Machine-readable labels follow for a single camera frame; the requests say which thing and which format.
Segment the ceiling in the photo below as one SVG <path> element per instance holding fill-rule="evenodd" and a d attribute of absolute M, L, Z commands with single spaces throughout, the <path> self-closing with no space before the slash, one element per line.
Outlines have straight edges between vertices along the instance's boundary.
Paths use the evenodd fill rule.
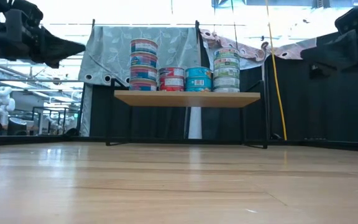
<path fill-rule="evenodd" d="M 267 17 L 265 0 L 233 0 L 234 12 L 231 0 L 219 0 L 217 9 L 213 7 L 214 1 L 129 0 L 119 1 L 118 4 L 118 1 L 93 0 L 92 4 L 88 4 L 77 0 L 30 0 L 44 13 L 42 25 L 53 35 L 82 44 L 87 43 L 92 30 L 92 19 L 96 19 L 97 26 L 185 26 L 199 20 L 203 29 L 215 30 L 227 38 L 234 38 L 237 33 L 242 43 L 255 42 L 260 45 L 262 35 L 270 36 L 267 26 L 270 19 L 275 46 L 278 46 L 336 32 L 335 19 L 348 11 L 349 7 L 358 4 L 358 0 L 331 0 L 332 7 L 342 8 L 312 9 L 312 0 L 270 0 L 272 7 L 270 16 Z M 5 76 L 1 76 L 3 71 L 0 69 L 0 78 L 36 78 L 38 83 L 26 85 L 52 90 L 47 93 L 48 96 L 59 94 L 78 101 L 83 83 L 54 85 L 43 83 L 42 80 L 77 80 L 82 55 L 83 53 L 62 60 L 59 69 L 0 59 L 0 67 L 18 74 L 12 76 L 12 73 L 5 73 Z"/>

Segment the black fabric wall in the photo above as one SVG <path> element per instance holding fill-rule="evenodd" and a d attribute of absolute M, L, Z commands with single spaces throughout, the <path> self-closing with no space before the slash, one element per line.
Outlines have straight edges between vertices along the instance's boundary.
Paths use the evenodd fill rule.
<path fill-rule="evenodd" d="M 241 71 L 240 89 L 245 91 L 262 78 L 261 67 Z M 232 108 L 203 108 L 202 130 L 204 139 L 219 139 L 222 141 L 240 141 L 240 113 L 244 113 L 245 136 L 256 140 L 262 136 L 262 101 L 257 101 L 243 110 Z"/>
<path fill-rule="evenodd" d="M 268 75 L 273 77 L 271 60 Z M 304 61 L 277 59 L 288 139 L 358 142 L 358 73 L 309 79 Z M 272 131 L 282 135 L 277 93 L 270 82 Z"/>
<path fill-rule="evenodd" d="M 91 137 L 105 137 L 109 87 L 94 85 L 91 109 Z M 112 137 L 126 137 L 129 128 L 129 106 L 114 99 Z M 133 138 L 181 139 L 185 127 L 185 108 L 138 108 L 132 111 Z"/>

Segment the tin can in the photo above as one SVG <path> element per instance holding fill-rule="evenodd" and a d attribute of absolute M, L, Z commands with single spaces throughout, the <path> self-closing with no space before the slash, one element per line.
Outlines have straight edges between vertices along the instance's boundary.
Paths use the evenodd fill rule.
<path fill-rule="evenodd" d="M 186 78 L 205 77 L 211 79 L 212 72 L 206 67 L 195 67 L 186 69 Z"/>
<path fill-rule="evenodd" d="M 212 81 L 208 77 L 186 78 L 186 91 L 211 91 Z"/>
<path fill-rule="evenodd" d="M 157 66 L 157 56 L 146 52 L 134 52 L 131 54 L 131 65 L 146 65 L 155 68 Z"/>
<path fill-rule="evenodd" d="M 147 52 L 157 55 L 158 45 L 149 39 L 133 39 L 131 40 L 131 53 L 134 52 Z"/>
<path fill-rule="evenodd" d="M 214 61 L 214 70 L 224 67 L 240 67 L 240 60 L 238 58 L 220 58 Z"/>
<path fill-rule="evenodd" d="M 214 79 L 222 77 L 240 78 L 240 70 L 238 68 L 218 68 L 214 70 Z"/>
<path fill-rule="evenodd" d="M 240 88 L 240 79 L 238 78 L 216 78 L 214 79 L 214 88 Z"/>
<path fill-rule="evenodd" d="M 185 79 L 183 77 L 163 76 L 160 77 L 160 91 L 184 91 Z"/>
<path fill-rule="evenodd" d="M 145 78 L 157 80 L 157 69 L 146 65 L 131 66 L 131 79 Z"/>
<path fill-rule="evenodd" d="M 167 67 L 167 68 L 160 68 L 158 70 L 158 74 L 160 77 L 182 77 L 185 78 L 185 70 L 179 67 Z"/>
<path fill-rule="evenodd" d="M 214 58 L 220 59 L 220 58 L 238 58 L 240 59 L 240 52 L 237 49 L 234 48 L 221 48 L 214 52 Z"/>
<path fill-rule="evenodd" d="M 156 91 L 157 83 L 153 80 L 145 78 L 135 78 L 129 81 L 129 89 L 140 91 Z"/>
<path fill-rule="evenodd" d="M 215 88 L 214 92 L 216 93 L 238 93 L 240 89 L 238 88 Z"/>

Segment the metal pole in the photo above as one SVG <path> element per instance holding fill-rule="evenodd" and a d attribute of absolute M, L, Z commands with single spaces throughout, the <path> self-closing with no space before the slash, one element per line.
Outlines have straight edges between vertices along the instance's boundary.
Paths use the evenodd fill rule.
<path fill-rule="evenodd" d="M 3 79 L 0 78 L 0 82 L 60 82 L 60 83 L 81 83 L 81 81 L 78 80 L 26 80 L 26 79 Z"/>
<path fill-rule="evenodd" d="M 35 113 L 35 107 L 32 107 L 32 115 L 31 115 L 31 120 L 34 121 L 34 113 Z"/>
<path fill-rule="evenodd" d="M 81 130 L 81 120 L 82 120 L 82 110 L 84 108 L 85 88 L 86 88 L 86 84 L 84 83 L 83 88 L 82 88 L 80 111 L 78 112 L 78 117 L 77 117 L 77 130 L 78 130 L 78 132 L 80 132 L 80 130 Z"/>
<path fill-rule="evenodd" d="M 244 108 L 239 108 L 240 112 L 240 141 L 244 144 Z"/>
<path fill-rule="evenodd" d="M 270 122 L 272 109 L 270 106 L 270 90 L 269 90 L 269 67 L 267 63 L 262 65 L 262 79 L 264 80 L 264 88 L 265 88 L 265 104 L 266 104 L 266 111 L 267 111 L 267 132 L 268 138 L 272 135 L 272 123 Z"/>
<path fill-rule="evenodd" d="M 127 142 L 130 142 L 132 139 L 132 116 L 133 116 L 133 106 L 129 106 L 129 121 L 128 121 L 128 133 L 127 133 Z"/>
<path fill-rule="evenodd" d="M 51 111 L 51 110 L 49 110 L 49 118 L 51 118 L 50 115 L 52 115 L 52 111 Z M 50 134 L 50 121 L 48 122 L 48 134 Z"/>
<path fill-rule="evenodd" d="M 66 125 L 66 110 L 67 108 L 65 108 L 65 112 L 63 113 L 63 126 L 62 126 L 62 134 L 65 133 L 65 125 Z"/>
<path fill-rule="evenodd" d="M 112 127 L 114 125 L 114 91 L 116 90 L 116 79 L 112 78 L 111 79 L 111 83 L 110 83 L 110 88 L 109 88 L 109 96 L 106 97 L 108 99 L 107 102 L 107 113 L 106 113 L 106 146 L 111 146 L 111 136 L 112 136 Z"/>
<path fill-rule="evenodd" d="M 267 149 L 267 143 L 269 140 L 269 126 L 267 123 L 267 110 L 266 110 L 266 99 L 265 99 L 265 82 L 261 80 L 260 83 L 260 114 L 262 115 L 262 139 L 263 148 Z"/>
<path fill-rule="evenodd" d="M 60 125 L 60 112 L 58 111 L 58 115 L 57 115 L 57 131 L 56 134 L 59 135 L 59 125 Z"/>

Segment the ceiling light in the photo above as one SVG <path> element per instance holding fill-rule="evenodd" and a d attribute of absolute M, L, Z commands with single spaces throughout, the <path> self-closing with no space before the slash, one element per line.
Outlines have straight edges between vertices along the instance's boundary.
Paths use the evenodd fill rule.
<path fill-rule="evenodd" d="M 28 91 L 59 91 L 59 90 L 28 90 Z"/>
<path fill-rule="evenodd" d="M 82 90 L 62 90 L 62 91 L 66 91 L 66 92 L 82 92 Z"/>
<path fill-rule="evenodd" d="M 56 99 L 56 100 L 60 100 L 60 101 L 64 101 L 64 102 L 73 102 L 74 100 L 69 98 L 69 97 L 64 97 L 64 96 L 53 96 L 52 98 Z"/>
<path fill-rule="evenodd" d="M 50 109 L 50 110 L 59 110 L 59 111 L 61 111 L 61 110 L 65 110 L 65 108 L 63 107 L 63 108 L 45 108 L 45 109 Z"/>
<path fill-rule="evenodd" d="M 43 94 L 43 93 L 39 93 L 39 92 L 37 92 L 37 91 L 35 91 L 34 94 L 39 95 L 39 96 L 42 96 L 42 97 L 49 97 L 48 95 Z"/>
<path fill-rule="evenodd" d="M 23 89 L 12 89 L 12 91 L 24 91 Z"/>
<path fill-rule="evenodd" d="M 1 83 L 11 85 L 11 86 L 16 86 L 16 87 L 19 87 L 19 88 L 27 88 L 27 87 L 29 87 L 29 85 L 27 85 L 25 83 L 22 83 L 22 82 L 2 81 Z"/>

